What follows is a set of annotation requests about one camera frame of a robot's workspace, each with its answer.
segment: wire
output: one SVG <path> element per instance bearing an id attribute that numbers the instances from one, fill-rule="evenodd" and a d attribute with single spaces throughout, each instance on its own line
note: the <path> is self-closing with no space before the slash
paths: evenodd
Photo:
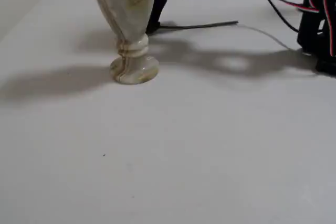
<path id="1" fill-rule="evenodd" d="M 305 12 L 312 12 L 312 13 L 319 13 L 320 12 L 320 10 L 318 10 L 316 8 L 305 7 L 303 4 L 297 4 L 297 3 L 293 3 L 293 2 L 290 2 L 290 1 L 287 1 L 287 0 L 279 0 L 279 1 L 282 1 L 286 4 L 288 4 L 288 5 L 299 8 L 300 10 L 305 11 Z"/>
<path id="2" fill-rule="evenodd" d="M 326 13 L 326 17 L 327 17 L 327 21 L 328 21 L 328 25 L 329 25 L 330 56 L 334 57 L 333 30 L 332 30 L 330 14 L 329 14 L 329 11 L 328 11 L 327 0 L 323 0 L 323 5 L 324 5 L 324 12 Z"/>
<path id="3" fill-rule="evenodd" d="M 315 9 L 317 9 L 317 8 L 315 7 L 315 4 L 313 3 L 313 0 L 308 0 L 308 1 L 309 1 L 310 6 L 312 6 L 312 7 L 315 8 Z"/>
<path id="4" fill-rule="evenodd" d="M 296 29 L 295 27 L 293 27 L 281 14 L 281 12 L 278 10 L 278 8 L 273 4 L 272 0 L 267 0 L 269 2 L 269 4 L 273 7 L 274 11 L 278 14 L 278 16 L 281 18 L 281 20 L 293 31 L 295 31 L 296 33 L 299 32 L 298 29 Z"/>
<path id="5" fill-rule="evenodd" d="M 160 28 L 162 28 L 162 29 L 188 30 L 188 29 L 211 28 L 211 27 L 220 27 L 220 26 L 232 26 L 232 25 L 237 25 L 238 23 L 239 22 L 237 20 L 235 20 L 235 21 L 228 21 L 228 22 L 205 24 L 205 25 L 195 25 L 195 26 L 163 26 L 163 25 L 161 25 Z"/>

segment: vase base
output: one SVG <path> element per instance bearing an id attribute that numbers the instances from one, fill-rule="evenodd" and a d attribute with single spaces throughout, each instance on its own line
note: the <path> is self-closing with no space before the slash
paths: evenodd
<path id="1" fill-rule="evenodd" d="M 113 79 L 121 84 L 141 84 L 156 77 L 159 62 L 154 57 L 119 57 L 110 67 Z"/>

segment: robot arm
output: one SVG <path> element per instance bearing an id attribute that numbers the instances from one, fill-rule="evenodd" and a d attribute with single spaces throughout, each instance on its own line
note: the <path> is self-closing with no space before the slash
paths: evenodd
<path id="1" fill-rule="evenodd" d="M 268 0 L 280 18 L 292 30 L 298 32 L 298 43 L 306 53 L 318 58 L 316 69 L 336 76 L 336 0 L 304 0 L 299 29 L 292 27 L 280 14 L 279 10 Z M 159 18 L 167 0 L 155 0 L 147 33 L 151 34 L 160 27 Z M 322 21 L 323 30 L 319 30 Z"/>

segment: white table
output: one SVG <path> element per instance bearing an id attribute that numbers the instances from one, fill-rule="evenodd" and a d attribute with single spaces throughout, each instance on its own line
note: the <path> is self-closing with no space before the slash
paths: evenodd
<path id="1" fill-rule="evenodd" d="M 37 5 L 0 44 L 0 223 L 336 223 L 336 80 L 266 0 L 162 15 L 231 19 L 153 36 L 160 74 L 122 86 L 95 0 Z"/>

